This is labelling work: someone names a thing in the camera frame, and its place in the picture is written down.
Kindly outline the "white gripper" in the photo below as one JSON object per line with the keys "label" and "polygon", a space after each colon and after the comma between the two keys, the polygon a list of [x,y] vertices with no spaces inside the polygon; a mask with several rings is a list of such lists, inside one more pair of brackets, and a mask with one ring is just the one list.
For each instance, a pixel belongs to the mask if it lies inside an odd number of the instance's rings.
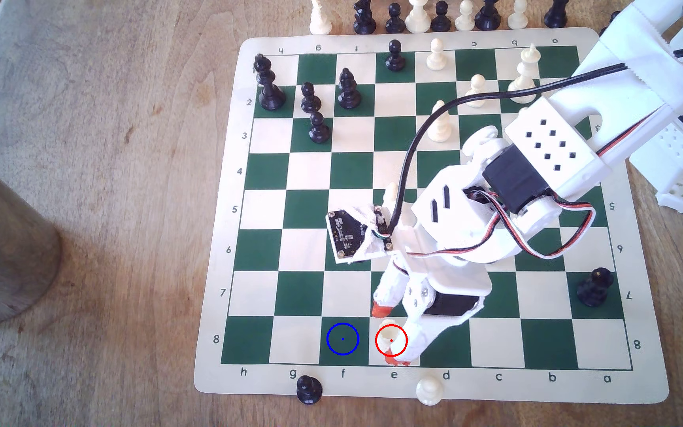
{"label": "white gripper", "polygon": [[492,290],[486,267],[465,255],[438,254],[444,247],[421,226],[398,226],[390,262],[373,294],[371,315],[383,318],[401,301],[407,320],[402,362],[427,348],[425,325],[461,325],[483,308]]}

